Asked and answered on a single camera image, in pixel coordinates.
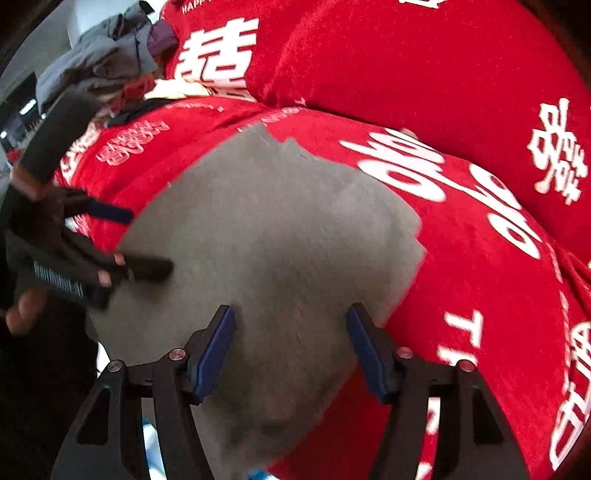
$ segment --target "black tool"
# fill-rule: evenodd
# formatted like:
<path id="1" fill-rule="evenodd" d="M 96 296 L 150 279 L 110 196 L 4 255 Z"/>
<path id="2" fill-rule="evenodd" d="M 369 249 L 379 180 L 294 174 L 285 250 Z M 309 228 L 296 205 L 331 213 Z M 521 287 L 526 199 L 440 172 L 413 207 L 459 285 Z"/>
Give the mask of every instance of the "black tool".
<path id="1" fill-rule="evenodd" d="M 206 329 L 157 362 L 112 361 L 78 412 L 51 480 L 149 480 L 141 414 L 149 397 L 167 479 L 213 480 L 191 405 L 213 391 L 235 330 L 233 310 L 221 305 Z"/>
<path id="2" fill-rule="evenodd" d="M 369 480 L 415 480 L 429 397 L 441 399 L 433 480 L 529 480 L 519 447 L 475 366 L 426 362 L 374 326 L 363 305 L 347 328 L 368 387 L 390 419 Z M 114 361 L 98 379 L 61 448 L 51 480 L 147 480 L 141 440 L 142 397 L 153 397 L 168 480 L 213 480 L 191 416 L 213 390 L 235 330 L 220 306 L 184 349 L 151 364 Z"/>
<path id="3" fill-rule="evenodd" d="M 370 392 L 392 405 L 370 480 L 415 480 L 429 397 L 441 399 L 432 480 L 529 480 L 507 419 L 473 363 L 421 359 L 377 328 L 360 303 L 347 313 L 347 330 Z"/>
<path id="4" fill-rule="evenodd" d="M 65 226 L 66 218 L 83 213 L 124 225 L 134 218 L 130 210 L 100 202 L 83 190 L 51 186 L 62 156 L 99 108 L 90 96 L 73 90 L 62 94 L 16 166 L 47 186 L 47 194 L 32 201 L 9 186 L 0 207 L 0 227 L 5 230 L 8 266 L 25 285 L 44 284 L 69 300 L 104 309 L 121 281 L 163 281 L 173 263 L 133 254 L 120 255 L 118 261 Z M 108 274 L 107 281 L 100 281 L 99 272 Z"/>

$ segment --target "red cushion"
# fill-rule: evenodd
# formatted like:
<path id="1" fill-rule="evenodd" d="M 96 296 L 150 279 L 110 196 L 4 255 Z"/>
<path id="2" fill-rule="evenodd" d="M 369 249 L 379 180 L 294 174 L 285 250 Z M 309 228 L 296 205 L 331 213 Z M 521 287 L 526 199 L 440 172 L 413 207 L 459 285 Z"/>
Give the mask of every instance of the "red cushion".
<path id="1" fill-rule="evenodd" d="M 533 480 L 546 479 L 591 408 L 591 276 L 485 170 L 382 127 L 207 98 L 90 134 L 76 161 L 64 161 L 61 180 L 140 212 L 204 153 L 259 121 L 280 141 L 295 138 L 314 155 L 360 168 L 415 209 L 427 256 L 387 329 L 425 359 L 478 363 Z M 88 228 L 104 248 L 125 232 L 96 220 Z M 356 373 L 322 424 L 273 471 L 282 480 L 366 478 L 386 417 Z M 435 432 L 432 425 L 426 437 L 426 472 Z"/>
<path id="2" fill-rule="evenodd" d="M 163 14 L 180 47 L 167 75 L 220 90 L 245 85 L 269 106 L 305 102 L 408 128 L 497 175 L 550 234 L 589 262 L 591 179 L 574 153 L 579 145 L 584 159 L 591 148 L 591 97 L 567 56 L 517 0 L 446 0 L 438 8 L 421 2 L 437 3 L 170 1 Z M 239 36 L 244 29 L 250 32 Z M 558 150 L 551 161 L 528 149 L 532 138 L 533 150 L 538 144 L 534 130 L 546 131 L 542 104 L 564 112 L 551 120 L 556 131 L 548 139 Z M 558 175 L 536 190 L 553 163 Z"/>

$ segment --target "white wall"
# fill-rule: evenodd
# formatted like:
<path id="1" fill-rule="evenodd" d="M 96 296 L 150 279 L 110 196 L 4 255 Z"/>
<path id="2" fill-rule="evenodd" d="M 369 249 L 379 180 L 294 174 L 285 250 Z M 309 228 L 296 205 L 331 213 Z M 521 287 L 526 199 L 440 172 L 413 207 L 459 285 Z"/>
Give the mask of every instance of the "white wall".
<path id="1" fill-rule="evenodd" d="M 39 77 L 56 58 L 69 50 L 66 24 L 72 5 L 73 0 L 64 1 L 23 42 L 0 77 L 0 101 L 31 73 Z"/>
<path id="2" fill-rule="evenodd" d="M 80 35 L 94 27 L 105 18 L 123 13 L 137 0 L 73 0 L 73 8 L 68 20 L 68 36 L 70 45 L 74 45 Z M 166 0 L 148 0 L 156 14 L 151 15 L 152 21 L 158 18 L 160 9 Z"/>

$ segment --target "gray patch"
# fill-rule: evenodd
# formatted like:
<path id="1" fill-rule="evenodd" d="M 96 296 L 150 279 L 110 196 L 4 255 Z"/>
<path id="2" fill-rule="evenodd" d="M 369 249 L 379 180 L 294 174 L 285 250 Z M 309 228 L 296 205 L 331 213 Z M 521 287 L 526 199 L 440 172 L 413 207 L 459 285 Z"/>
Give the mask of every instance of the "gray patch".
<path id="1" fill-rule="evenodd" d="M 386 322 L 423 257 L 419 226 L 380 182 L 256 125 L 135 221 L 122 250 L 170 257 L 175 273 L 123 286 L 94 324 L 111 358 L 133 365 L 184 345 L 220 304 L 236 309 L 216 391 L 195 417 L 216 479 L 241 478 L 321 418 L 355 364 L 347 308 L 361 301 Z"/>

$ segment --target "red fabric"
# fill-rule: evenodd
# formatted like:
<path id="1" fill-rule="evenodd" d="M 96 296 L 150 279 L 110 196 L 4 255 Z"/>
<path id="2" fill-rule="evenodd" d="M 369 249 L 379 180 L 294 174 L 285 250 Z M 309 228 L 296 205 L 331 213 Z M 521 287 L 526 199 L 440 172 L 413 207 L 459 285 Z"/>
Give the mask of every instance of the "red fabric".
<path id="1" fill-rule="evenodd" d="M 380 177 L 415 209 L 427 256 L 387 329 L 425 359 L 445 362 L 458 355 L 476 361 L 533 480 L 548 478 L 551 462 L 556 466 L 568 451 L 591 408 L 584 313 L 591 306 L 591 275 L 556 246 L 498 179 L 381 127 L 225 98 L 182 100 L 145 115 L 139 122 L 164 123 L 168 130 L 153 134 L 141 152 L 119 164 L 103 161 L 100 152 L 117 138 L 119 146 L 138 150 L 139 127 L 133 134 L 122 135 L 120 127 L 94 135 L 93 144 L 79 148 L 74 173 L 74 163 L 63 167 L 72 186 L 138 213 L 203 154 L 257 121 L 280 141 L 295 138 L 314 155 Z M 89 222 L 90 235 L 106 249 L 114 248 L 124 231 Z M 480 317 L 481 329 L 467 329 Z M 578 332 L 576 339 L 569 338 L 570 330 Z M 577 359 L 572 365 L 571 346 Z M 386 418 L 357 372 L 323 422 L 272 471 L 282 480 L 366 478 Z M 433 448 L 430 434 L 426 470 Z"/>
<path id="2" fill-rule="evenodd" d="M 230 53 L 238 37 L 226 32 L 228 50 L 218 53 L 210 45 L 200 59 L 187 40 L 230 20 L 257 19 L 254 44 L 244 41 L 250 46 L 239 49 L 252 52 L 251 60 L 241 61 L 249 65 L 245 80 L 253 97 L 269 106 L 305 101 L 309 108 L 408 128 L 441 151 L 497 175 L 549 233 L 589 262 L 591 175 L 582 166 L 576 171 L 580 177 L 573 182 L 579 182 L 581 197 L 566 205 L 556 182 L 546 194 L 534 189 L 548 168 L 542 159 L 536 167 L 527 148 L 534 129 L 545 131 L 541 104 L 558 106 L 565 98 L 570 102 L 564 130 L 576 136 L 573 144 L 591 151 L 591 98 L 566 54 L 517 0 L 446 0 L 438 8 L 413 3 L 421 1 L 435 3 L 169 2 L 163 15 L 180 46 L 167 76 L 175 74 L 184 52 L 185 66 L 193 67 L 191 80 L 216 77 L 210 85 L 223 86 L 224 71 L 211 75 L 203 70 L 204 59 L 236 63 Z M 551 141 L 560 150 L 557 139 Z M 564 151 L 558 153 L 567 160 Z M 567 166 L 573 169 L 568 161 L 561 168 Z"/>

